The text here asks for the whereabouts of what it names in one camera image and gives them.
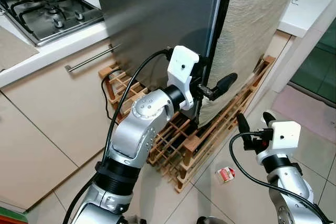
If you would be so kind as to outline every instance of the metal cabinet handle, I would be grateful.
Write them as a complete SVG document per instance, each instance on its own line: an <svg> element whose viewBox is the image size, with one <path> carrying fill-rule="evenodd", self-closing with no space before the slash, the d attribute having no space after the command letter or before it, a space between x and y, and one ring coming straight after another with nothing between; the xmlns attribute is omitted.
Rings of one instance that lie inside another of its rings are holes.
<svg viewBox="0 0 336 224"><path fill-rule="evenodd" d="M66 65L66 66L65 66L65 69L68 71L68 73L71 73L71 72L73 72L74 70L76 70L76 69L78 69L78 68L84 66L85 64L87 64L87 63L89 63L89 62L92 62L93 60L98 59L99 57L101 57L101 56L107 54L108 52L113 52L113 50L115 50L115 49L116 49L117 47L119 47L119 46L120 46L120 44L118 44L118 45L116 45L116 46L114 46L114 47L112 47L112 45L110 45L110 48L107 49L106 51L101 52L100 54L97 54L97 55L93 56L92 58L87 59L87 60L85 60L85 61L83 61L83 62L81 62L81 63L79 63L79 64L77 64L77 65L75 65L75 66L73 66L73 67L71 67L71 66L69 66L69 65Z"/></svg>

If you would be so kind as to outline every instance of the white plastic bracket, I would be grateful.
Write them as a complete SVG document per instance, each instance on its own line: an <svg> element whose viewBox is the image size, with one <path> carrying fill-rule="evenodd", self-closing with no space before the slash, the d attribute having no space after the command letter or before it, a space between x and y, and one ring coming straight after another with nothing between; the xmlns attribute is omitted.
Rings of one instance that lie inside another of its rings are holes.
<svg viewBox="0 0 336 224"><path fill-rule="evenodd" d="M257 162L262 165L266 157L273 155L291 155L299 145L301 125L294 121L272 121L273 139L266 150L257 155Z"/></svg>
<svg viewBox="0 0 336 224"><path fill-rule="evenodd" d="M176 46L169 62L167 86L174 85L183 93L185 102L180 104L180 108L183 110L189 110L194 106L194 100L190 93L192 78L190 74L198 61L198 54L184 46Z"/></svg>

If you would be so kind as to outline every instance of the glass door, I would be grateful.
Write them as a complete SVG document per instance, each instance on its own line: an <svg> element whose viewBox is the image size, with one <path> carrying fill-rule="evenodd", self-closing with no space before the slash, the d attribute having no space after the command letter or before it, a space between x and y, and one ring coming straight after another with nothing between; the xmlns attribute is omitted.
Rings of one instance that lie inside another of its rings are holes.
<svg viewBox="0 0 336 224"><path fill-rule="evenodd" d="M294 74L289 85L336 108L336 19Z"/></svg>

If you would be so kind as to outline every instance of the kitchen towel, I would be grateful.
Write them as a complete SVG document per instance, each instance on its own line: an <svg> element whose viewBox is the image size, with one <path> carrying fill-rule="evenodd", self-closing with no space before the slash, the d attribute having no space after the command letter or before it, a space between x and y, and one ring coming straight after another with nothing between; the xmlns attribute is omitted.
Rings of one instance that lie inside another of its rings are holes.
<svg viewBox="0 0 336 224"><path fill-rule="evenodd" d="M230 0L212 63L208 86L229 73L238 79L228 92L212 102L204 98L198 126L208 123L246 83L266 51L289 0Z"/></svg>
<svg viewBox="0 0 336 224"><path fill-rule="evenodd" d="M0 72L39 53L35 47L23 42L0 26Z"/></svg>

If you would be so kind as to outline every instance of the pink rug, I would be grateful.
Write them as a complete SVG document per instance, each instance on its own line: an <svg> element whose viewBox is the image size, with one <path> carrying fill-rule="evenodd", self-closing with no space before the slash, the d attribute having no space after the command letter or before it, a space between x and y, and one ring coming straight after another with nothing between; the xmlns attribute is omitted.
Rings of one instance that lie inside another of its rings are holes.
<svg viewBox="0 0 336 224"><path fill-rule="evenodd" d="M272 109L336 144L336 109L286 86Z"/></svg>

